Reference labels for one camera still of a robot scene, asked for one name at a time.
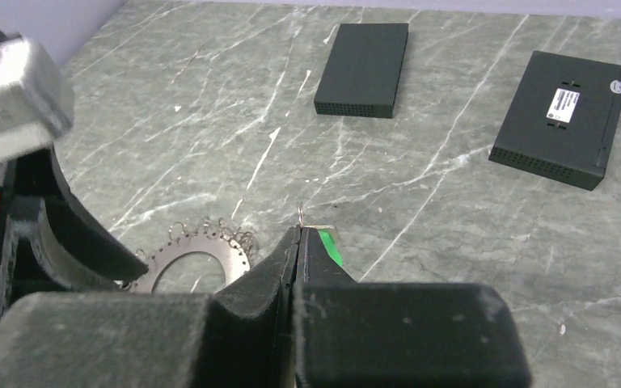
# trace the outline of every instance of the barcode sticker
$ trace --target barcode sticker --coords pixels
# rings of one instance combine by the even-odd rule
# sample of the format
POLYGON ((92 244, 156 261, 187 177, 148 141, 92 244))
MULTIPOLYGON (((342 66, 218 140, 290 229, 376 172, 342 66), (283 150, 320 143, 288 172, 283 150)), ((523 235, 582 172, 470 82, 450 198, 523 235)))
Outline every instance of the barcode sticker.
POLYGON ((553 96, 553 101, 551 101, 551 106, 548 108, 547 118, 569 123, 579 98, 580 94, 576 91, 557 89, 556 95, 553 96))

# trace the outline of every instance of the white label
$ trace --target white label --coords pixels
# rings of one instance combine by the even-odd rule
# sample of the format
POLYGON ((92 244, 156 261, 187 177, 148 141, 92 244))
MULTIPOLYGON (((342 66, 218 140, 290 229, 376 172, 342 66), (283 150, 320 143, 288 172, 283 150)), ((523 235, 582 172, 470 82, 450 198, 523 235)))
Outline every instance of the white label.
POLYGON ((617 79, 610 83, 610 91, 613 93, 620 95, 621 94, 621 81, 617 79))
POLYGON ((579 98, 580 94, 576 91, 556 90, 556 95, 553 96, 551 106, 548 108, 547 118, 569 123, 579 98))

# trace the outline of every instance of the metal disc with rings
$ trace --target metal disc with rings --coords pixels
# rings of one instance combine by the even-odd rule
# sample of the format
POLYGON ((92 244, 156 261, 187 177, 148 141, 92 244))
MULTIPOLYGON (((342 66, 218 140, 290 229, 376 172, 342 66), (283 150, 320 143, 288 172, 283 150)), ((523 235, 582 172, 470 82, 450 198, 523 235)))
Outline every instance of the metal disc with rings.
POLYGON ((248 258, 258 250, 252 232, 242 232, 241 228, 232 230, 222 218, 217 225, 206 218, 203 225, 193 231, 182 222, 176 222, 168 230, 168 238, 170 241, 156 252, 145 254, 149 271, 125 286, 129 292, 153 293, 167 268, 191 254, 206 254, 217 259, 225 270, 227 286, 251 269, 248 258), (181 226, 179 234, 173 230, 175 226, 181 226))

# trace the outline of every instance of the ventilation holes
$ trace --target ventilation holes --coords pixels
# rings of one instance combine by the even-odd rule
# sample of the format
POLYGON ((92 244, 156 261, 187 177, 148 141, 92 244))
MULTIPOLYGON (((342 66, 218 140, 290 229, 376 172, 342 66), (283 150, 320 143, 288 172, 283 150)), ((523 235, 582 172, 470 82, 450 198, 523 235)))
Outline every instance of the ventilation holes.
POLYGON ((562 124, 547 123, 547 125, 549 127, 554 127, 554 128, 558 128, 558 129, 568 129, 568 127, 566 127, 565 125, 562 125, 562 124))
POLYGON ((350 103, 315 103, 320 115, 375 117, 374 106, 350 103))
POLYGON ((525 171, 546 176, 548 178, 569 179, 573 172, 572 168, 563 167, 551 162, 544 162, 543 160, 537 158, 531 158, 517 152, 503 150, 500 148, 494 148, 492 151, 492 157, 503 160, 510 166, 519 167, 525 171))
POLYGON ((574 81, 571 81, 571 82, 565 82, 565 81, 563 81, 563 82, 561 82, 561 83, 562 83, 563 85, 566 85, 566 86, 580 87, 580 84, 579 84, 579 83, 575 83, 574 81))

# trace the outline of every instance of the gray wall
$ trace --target gray wall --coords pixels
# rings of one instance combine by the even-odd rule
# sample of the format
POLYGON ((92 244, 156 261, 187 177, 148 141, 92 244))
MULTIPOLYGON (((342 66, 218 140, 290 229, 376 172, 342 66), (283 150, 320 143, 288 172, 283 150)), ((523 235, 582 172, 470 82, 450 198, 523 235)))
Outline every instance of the gray wall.
POLYGON ((593 16, 621 19, 621 0, 214 0, 338 6, 383 6, 418 10, 593 16))
POLYGON ((125 0, 0 0, 0 28, 41 42, 67 62, 125 0))

